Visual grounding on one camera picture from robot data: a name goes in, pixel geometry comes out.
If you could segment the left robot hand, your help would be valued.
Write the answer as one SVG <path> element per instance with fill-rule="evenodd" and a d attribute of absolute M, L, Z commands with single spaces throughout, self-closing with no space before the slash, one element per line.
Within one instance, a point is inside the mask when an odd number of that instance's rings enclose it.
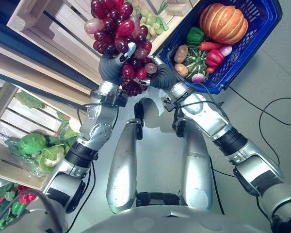
<path fill-rule="evenodd" d="M 109 54 L 102 55 L 98 65 L 98 71 L 103 81 L 107 81 L 115 85 L 122 84 L 122 68 L 124 63 L 134 54 L 137 46 L 134 42 L 129 42 L 128 48 L 129 49 L 126 53 L 120 53 L 115 57 Z"/>

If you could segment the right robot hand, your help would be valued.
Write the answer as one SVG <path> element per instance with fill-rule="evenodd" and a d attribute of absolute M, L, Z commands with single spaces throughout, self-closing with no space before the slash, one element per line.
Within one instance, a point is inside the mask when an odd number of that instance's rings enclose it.
<path fill-rule="evenodd" d="M 149 57 L 158 67 L 157 72 L 151 79 L 140 80 L 135 78 L 134 81 L 140 85 L 151 86 L 154 88 L 170 91 L 174 85 L 180 82 L 171 68 L 165 64 L 159 57 Z"/>

